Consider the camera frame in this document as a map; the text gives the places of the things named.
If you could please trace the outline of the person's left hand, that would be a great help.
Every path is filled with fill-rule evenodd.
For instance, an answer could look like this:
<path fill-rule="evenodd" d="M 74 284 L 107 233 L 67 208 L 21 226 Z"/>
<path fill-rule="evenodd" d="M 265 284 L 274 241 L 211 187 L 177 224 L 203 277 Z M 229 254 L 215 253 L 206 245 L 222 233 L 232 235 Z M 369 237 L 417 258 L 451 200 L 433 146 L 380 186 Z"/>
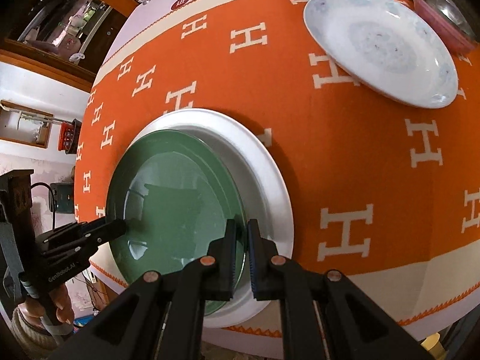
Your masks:
<path fill-rule="evenodd" d="M 49 295 L 56 306 L 57 320 L 61 323 L 72 324 L 75 315 L 66 285 L 62 284 L 57 289 L 51 291 Z M 25 302 L 17 306 L 17 309 L 29 324 L 38 328 L 43 328 L 41 317 L 44 316 L 46 311 L 37 300 L 28 297 Z"/>

